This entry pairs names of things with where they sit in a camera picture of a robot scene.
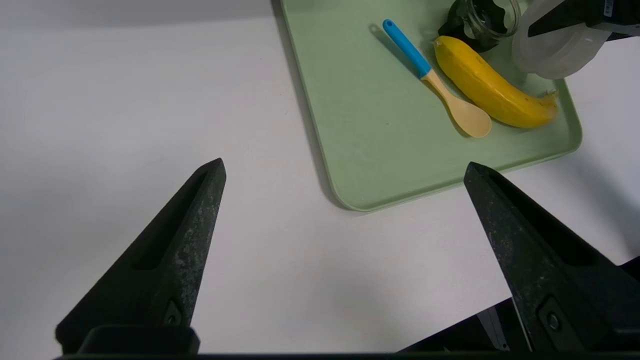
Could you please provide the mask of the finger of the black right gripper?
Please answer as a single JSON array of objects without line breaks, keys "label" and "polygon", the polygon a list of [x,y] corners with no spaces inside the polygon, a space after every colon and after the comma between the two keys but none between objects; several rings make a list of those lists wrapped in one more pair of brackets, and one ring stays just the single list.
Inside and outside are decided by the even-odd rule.
[{"label": "finger of the black right gripper", "polygon": [[578,24],[592,27],[608,16],[605,4],[558,4],[528,27],[527,36],[536,37]]}]

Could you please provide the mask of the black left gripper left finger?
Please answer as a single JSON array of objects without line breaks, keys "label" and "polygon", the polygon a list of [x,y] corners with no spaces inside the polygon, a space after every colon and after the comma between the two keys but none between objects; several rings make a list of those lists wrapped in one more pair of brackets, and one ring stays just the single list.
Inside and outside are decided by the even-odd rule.
[{"label": "black left gripper left finger", "polygon": [[63,353],[197,353],[191,328],[226,186],[200,166],[55,328]]}]

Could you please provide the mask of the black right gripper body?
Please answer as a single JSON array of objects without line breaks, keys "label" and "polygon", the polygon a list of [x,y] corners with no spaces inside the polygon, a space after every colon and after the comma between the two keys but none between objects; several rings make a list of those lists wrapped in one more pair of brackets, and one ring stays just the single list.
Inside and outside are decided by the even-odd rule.
[{"label": "black right gripper body", "polygon": [[602,0],[596,14],[595,29],[610,32],[615,40],[640,36],[638,0]]}]

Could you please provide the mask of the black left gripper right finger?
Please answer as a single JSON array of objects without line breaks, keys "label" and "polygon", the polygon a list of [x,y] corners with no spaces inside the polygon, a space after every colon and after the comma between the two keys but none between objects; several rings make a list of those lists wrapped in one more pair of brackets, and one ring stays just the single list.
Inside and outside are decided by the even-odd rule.
[{"label": "black left gripper right finger", "polygon": [[635,276],[498,171],[470,162],[464,186],[533,351],[638,353]]}]

